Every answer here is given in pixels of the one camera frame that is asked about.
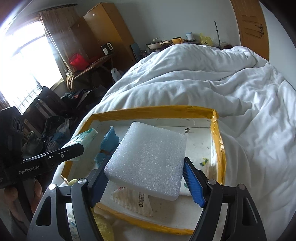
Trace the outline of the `left hand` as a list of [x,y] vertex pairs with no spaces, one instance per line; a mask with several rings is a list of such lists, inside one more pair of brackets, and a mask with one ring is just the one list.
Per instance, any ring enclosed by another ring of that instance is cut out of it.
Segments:
[[30,223],[43,196],[38,180],[28,179],[16,187],[4,189],[4,197],[12,215],[25,224]]

